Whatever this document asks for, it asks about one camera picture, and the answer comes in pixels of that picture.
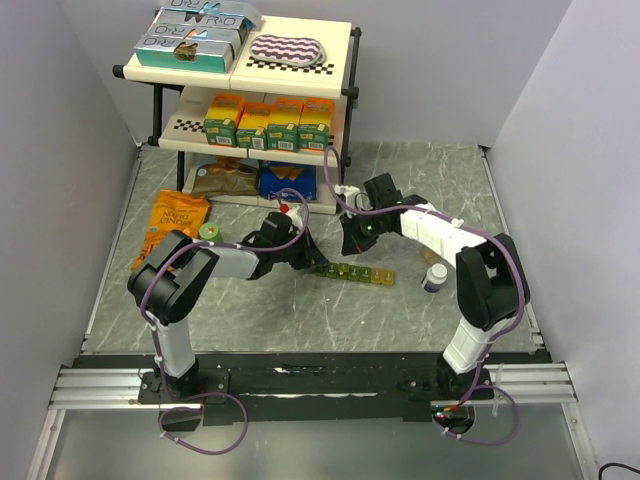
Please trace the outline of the green weekly pill organizer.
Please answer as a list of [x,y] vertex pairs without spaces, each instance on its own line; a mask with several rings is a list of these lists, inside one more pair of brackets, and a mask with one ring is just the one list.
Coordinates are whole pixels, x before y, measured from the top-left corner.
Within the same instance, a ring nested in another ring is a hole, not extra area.
[[347,263],[329,263],[314,269],[318,277],[371,284],[379,286],[393,286],[396,282],[396,274],[391,269],[368,267]]

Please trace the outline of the dark white-capped pill bottle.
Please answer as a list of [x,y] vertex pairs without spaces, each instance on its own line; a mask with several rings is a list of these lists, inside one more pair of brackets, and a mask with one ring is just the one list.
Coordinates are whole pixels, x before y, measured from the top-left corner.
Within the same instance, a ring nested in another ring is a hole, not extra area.
[[426,292],[436,293],[446,284],[447,278],[447,267],[442,263],[435,263],[427,270],[421,285]]

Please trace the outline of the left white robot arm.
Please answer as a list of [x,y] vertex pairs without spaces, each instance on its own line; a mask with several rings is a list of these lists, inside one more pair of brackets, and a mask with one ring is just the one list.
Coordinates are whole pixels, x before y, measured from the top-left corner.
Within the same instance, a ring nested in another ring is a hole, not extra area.
[[172,400],[184,402],[203,392],[187,317],[208,281],[258,280],[279,263],[296,271],[329,264],[307,220],[293,212],[269,213],[238,244],[197,240],[172,230],[130,275],[127,290],[151,327],[154,374]]

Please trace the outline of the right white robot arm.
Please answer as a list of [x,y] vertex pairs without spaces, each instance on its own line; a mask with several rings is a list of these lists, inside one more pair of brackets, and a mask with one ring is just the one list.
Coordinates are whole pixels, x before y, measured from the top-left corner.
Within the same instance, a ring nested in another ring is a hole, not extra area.
[[454,273],[461,320],[437,360],[436,383],[444,396],[461,397],[478,384],[492,345],[519,325],[530,300],[514,241],[449,218],[419,195],[403,195],[389,174],[363,188],[336,185],[333,195],[344,211],[343,255],[363,253],[381,235],[395,233],[439,258],[424,288],[434,290]]

